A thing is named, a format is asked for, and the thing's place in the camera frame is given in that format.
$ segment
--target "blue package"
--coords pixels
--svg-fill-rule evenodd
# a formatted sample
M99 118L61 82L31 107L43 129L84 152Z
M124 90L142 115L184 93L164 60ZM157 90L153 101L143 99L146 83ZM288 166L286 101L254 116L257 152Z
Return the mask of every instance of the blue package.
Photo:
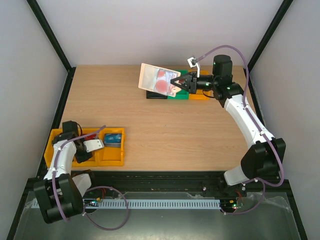
M107 133L104 135L103 143L105 146L109 147L121 147L121 138L120 133Z

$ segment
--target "metal grate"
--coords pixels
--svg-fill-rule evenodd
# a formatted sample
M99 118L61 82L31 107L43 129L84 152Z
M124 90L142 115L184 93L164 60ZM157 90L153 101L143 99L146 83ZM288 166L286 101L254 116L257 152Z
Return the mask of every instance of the metal grate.
M220 200L193 199L193 200L163 200L163 199L128 199L129 209L220 209ZM38 209L37 199L33 200L31 208ZM123 199L105 199L87 209L125 209Z

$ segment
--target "wooden table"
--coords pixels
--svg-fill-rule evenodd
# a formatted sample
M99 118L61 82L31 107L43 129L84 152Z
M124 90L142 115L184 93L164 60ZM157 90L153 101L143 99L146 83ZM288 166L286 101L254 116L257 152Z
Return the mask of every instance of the wooden table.
M212 66L201 69L211 73ZM62 122L124 127L126 134L124 166L92 170L225 171L240 164L246 141L217 100L146 99L146 91L138 88L139 74L139 65L76 68ZM232 74L244 88L243 68L234 66Z

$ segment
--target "gray floor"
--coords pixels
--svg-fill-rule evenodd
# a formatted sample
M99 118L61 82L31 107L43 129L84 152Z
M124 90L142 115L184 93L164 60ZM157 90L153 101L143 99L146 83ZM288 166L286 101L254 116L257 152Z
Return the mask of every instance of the gray floor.
M285 193L269 193L269 200L254 211L239 216L224 216L219 210L132 209L128 222L119 230L103 231L85 217L77 215L69 223L46 224L39 209L25 208L16 240L297 240L299 233ZM188 194L128 194L138 198L190 198ZM250 208L259 195L244 198ZM105 227L116 227L125 215L124 209L98 209L92 218Z

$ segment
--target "gray wall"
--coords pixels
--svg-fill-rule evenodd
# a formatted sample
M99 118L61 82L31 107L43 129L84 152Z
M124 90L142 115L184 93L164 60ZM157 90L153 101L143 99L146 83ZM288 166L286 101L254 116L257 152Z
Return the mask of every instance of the gray wall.
M38 0L71 65L174 64L254 53L282 0ZM234 64L241 58L232 50ZM212 57L201 64L211 65Z
M309 239L319 239L320 1L293 1L251 77L267 127L284 138L289 179Z
M1 1L0 239L36 176L66 75L27 1Z

